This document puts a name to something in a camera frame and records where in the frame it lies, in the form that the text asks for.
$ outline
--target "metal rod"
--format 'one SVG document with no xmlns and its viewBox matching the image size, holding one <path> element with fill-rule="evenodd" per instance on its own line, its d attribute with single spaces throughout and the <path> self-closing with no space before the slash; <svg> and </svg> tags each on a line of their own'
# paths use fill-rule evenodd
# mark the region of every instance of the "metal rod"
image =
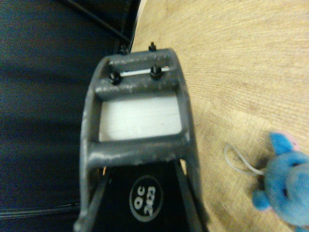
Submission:
<svg viewBox="0 0 309 232">
<path fill-rule="evenodd" d="M 81 4 L 77 3 L 74 0 L 62 0 L 65 3 L 69 4 L 71 7 L 73 7 L 74 9 L 83 12 L 84 14 L 86 14 L 88 17 L 90 17 L 91 19 L 93 19 L 94 21 L 96 21 L 97 23 L 100 24 L 100 26 L 108 29 L 110 32 L 112 32 L 113 34 L 115 34 L 120 40 L 125 41 L 127 43 L 130 42 L 130 39 L 127 36 L 124 36 L 123 34 L 121 34 L 118 30 L 116 30 L 115 28 L 113 28 L 111 25 L 109 25 L 108 23 L 106 23 L 104 20 L 102 20 L 100 17 L 98 17 L 97 15 L 95 15 L 94 13 L 92 13 L 90 10 L 88 10 L 87 8 L 85 8 L 84 6 L 82 6 Z"/>
</svg>

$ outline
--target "circular sticker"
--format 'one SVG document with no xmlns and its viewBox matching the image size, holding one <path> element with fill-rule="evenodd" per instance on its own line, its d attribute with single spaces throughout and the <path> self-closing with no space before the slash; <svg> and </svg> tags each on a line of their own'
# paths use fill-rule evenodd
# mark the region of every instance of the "circular sticker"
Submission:
<svg viewBox="0 0 309 232">
<path fill-rule="evenodd" d="M 159 214 L 163 203 L 163 191 L 159 181 L 151 175 L 138 178 L 132 186 L 129 202 L 131 212 L 137 220 L 153 220 Z"/>
</svg>

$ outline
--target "pink plush ear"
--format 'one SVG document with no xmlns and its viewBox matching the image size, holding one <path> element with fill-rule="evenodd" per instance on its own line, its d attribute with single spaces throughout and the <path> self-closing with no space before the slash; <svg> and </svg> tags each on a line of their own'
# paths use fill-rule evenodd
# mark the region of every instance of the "pink plush ear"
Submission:
<svg viewBox="0 0 309 232">
<path fill-rule="evenodd" d="M 299 151 L 299 143 L 296 141 L 296 139 L 288 132 L 282 131 L 282 130 L 277 130 L 275 133 L 283 134 L 293 145 L 293 151 Z"/>
</svg>

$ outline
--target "bolt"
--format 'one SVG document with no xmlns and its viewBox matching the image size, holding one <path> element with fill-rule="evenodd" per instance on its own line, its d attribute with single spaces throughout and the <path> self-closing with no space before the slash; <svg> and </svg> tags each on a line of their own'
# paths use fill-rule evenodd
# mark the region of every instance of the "bolt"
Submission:
<svg viewBox="0 0 309 232">
<path fill-rule="evenodd" d="M 154 44 L 154 42 L 151 42 L 150 46 L 148 47 L 149 51 L 151 52 L 155 52 L 156 51 L 156 46 Z"/>
<path fill-rule="evenodd" d="M 159 80 L 163 75 L 161 67 L 157 66 L 156 64 L 151 67 L 150 75 L 154 80 Z"/>
<path fill-rule="evenodd" d="M 119 74 L 118 72 L 113 72 L 113 73 L 111 73 L 111 75 L 110 75 L 110 82 L 111 82 L 114 86 L 120 84 L 120 82 L 121 82 L 121 76 L 120 76 L 120 74 Z"/>
<path fill-rule="evenodd" d="M 127 55 L 129 51 L 125 45 L 121 45 L 118 53 L 121 55 Z"/>
</svg>

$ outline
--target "white plastic piece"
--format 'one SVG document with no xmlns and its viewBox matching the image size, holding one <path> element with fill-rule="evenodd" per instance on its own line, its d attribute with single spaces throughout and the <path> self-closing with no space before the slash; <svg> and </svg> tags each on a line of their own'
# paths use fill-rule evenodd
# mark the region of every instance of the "white plastic piece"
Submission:
<svg viewBox="0 0 309 232">
<path fill-rule="evenodd" d="M 99 141 L 177 134 L 182 130 L 175 93 L 102 104 Z"/>
<path fill-rule="evenodd" d="M 142 69 L 142 70 L 136 70 L 136 71 L 129 71 L 129 72 L 121 72 L 120 76 L 133 76 L 133 75 L 141 75 L 141 74 L 147 74 L 150 73 L 151 69 Z M 169 67 L 163 67 L 161 69 L 162 72 L 167 72 L 169 71 Z"/>
</svg>

